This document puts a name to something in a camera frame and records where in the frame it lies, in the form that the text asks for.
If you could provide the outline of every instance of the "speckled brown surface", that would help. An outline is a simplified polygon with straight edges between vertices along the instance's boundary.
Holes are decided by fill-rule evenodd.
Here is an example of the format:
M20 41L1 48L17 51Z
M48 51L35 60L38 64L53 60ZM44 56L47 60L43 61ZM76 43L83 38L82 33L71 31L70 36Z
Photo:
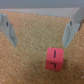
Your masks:
M0 32L0 84L84 84L84 25L64 49L60 72L45 69L48 47L63 48L68 18L6 12L14 26L14 48Z

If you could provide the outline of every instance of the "red block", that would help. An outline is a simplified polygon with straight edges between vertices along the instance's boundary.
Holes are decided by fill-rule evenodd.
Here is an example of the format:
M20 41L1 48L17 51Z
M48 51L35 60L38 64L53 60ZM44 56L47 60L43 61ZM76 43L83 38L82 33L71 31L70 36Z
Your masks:
M60 71L63 65L64 50L60 48L48 48L46 57L46 69Z

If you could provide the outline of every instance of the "block front face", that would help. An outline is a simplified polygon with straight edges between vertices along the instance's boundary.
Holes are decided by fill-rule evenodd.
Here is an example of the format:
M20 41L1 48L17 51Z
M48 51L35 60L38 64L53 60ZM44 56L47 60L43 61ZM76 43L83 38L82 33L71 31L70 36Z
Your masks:
M48 48L46 57L46 69L60 71L63 64L63 49Z

